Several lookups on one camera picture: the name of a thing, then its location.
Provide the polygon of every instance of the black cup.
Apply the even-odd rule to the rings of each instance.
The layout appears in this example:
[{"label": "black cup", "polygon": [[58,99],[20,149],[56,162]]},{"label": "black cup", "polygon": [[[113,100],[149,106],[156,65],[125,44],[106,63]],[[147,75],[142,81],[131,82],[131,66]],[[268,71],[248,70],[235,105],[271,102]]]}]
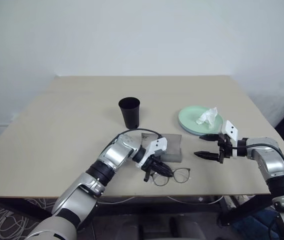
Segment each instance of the black cup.
[{"label": "black cup", "polygon": [[139,108],[140,101],[135,97],[126,97],[118,102],[118,106],[122,111],[125,126],[128,129],[136,129],[139,127]]}]

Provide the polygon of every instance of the stacked plates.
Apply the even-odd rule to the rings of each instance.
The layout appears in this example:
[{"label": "stacked plates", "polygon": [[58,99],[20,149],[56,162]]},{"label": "stacked plates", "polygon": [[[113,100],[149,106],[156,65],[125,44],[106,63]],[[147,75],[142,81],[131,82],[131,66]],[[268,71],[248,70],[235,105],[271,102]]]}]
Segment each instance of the stacked plates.
[{"label": "stacked plates", "polygon": [[203,124],[197,124],[197,120],[201,115],[209,110],[209,108],[204,106],[188,106],[183,108],[178,114],[178,122],[181,127],[197,136],[204,134],[217,134],[221,131],[221,126],[223,124],[223,118],[218,114],[214,121],[214,127],[209,128],[209,124],[204,122]]}]

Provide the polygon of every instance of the eyeglasses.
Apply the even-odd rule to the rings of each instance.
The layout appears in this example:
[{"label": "eyeglasses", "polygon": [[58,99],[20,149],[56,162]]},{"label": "eyeglasses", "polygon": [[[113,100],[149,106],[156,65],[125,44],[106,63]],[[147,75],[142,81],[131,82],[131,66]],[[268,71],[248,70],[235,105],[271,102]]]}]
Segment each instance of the eyeglasses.
[{"label": "eyeglasses", "polygon": [[[184,167],[173,170],[172,172],[174,180],[179,184],[185,183],[190,178],[190,170],[190,168]],[[151,177],[153,179],[154,184],[159,187],[166,185],[170,179],[168,176],[162,176],[157,172],[151,173]]]}]

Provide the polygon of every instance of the white tissue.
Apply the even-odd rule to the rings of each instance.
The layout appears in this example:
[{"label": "white tissue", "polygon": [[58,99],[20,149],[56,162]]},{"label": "white tissue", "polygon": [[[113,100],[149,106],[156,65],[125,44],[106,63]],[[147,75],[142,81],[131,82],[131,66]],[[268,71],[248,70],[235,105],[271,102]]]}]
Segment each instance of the white tissue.
[{"label": "white tissue", "polygon": [[202,115],[196,120],[197,124],[203,124],[208,123],[208,128],[212,129],[214,127],[214,121],[216,119],[216,116],[218,115],[218,109],[215,108],[210,108],[209,110],[205,111],[202,113]]}]

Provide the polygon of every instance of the beige table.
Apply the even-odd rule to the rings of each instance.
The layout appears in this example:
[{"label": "beige table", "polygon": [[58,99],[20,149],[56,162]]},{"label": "beige table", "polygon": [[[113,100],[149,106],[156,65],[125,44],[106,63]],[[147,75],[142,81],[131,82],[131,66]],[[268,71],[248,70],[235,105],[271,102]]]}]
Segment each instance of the beige table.
[{"label": "beige table", "polygon": [[183,185],[143,182],[144,172],[128,161],[105,196],[238,195],[269,193],[257,163],[244,157],[224,164],[193,152],[218,152],[178,124],[191,105],[217,107],[242,137],[270,137],[284,153],[284,141],[228,76],[58,77],[0,136],[0,197],[58,197],[96,160],[105,145],[126,130],[118,101],[140,99],[140,127],[182,134],[182,163],[191,168]]}]

